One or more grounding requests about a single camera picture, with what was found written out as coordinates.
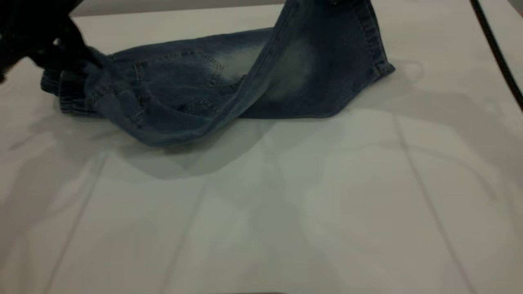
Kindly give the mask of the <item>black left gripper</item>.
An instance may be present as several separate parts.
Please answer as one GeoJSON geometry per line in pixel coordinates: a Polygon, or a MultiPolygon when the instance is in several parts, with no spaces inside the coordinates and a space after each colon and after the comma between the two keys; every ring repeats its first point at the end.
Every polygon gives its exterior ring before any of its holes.
{"type": "Polygon", "coordinates": [[[1,82],[23,58],[39,66],[80,70],[102,64],[70,17],[81,0],[2,0],[0,2],[1,82]]]}

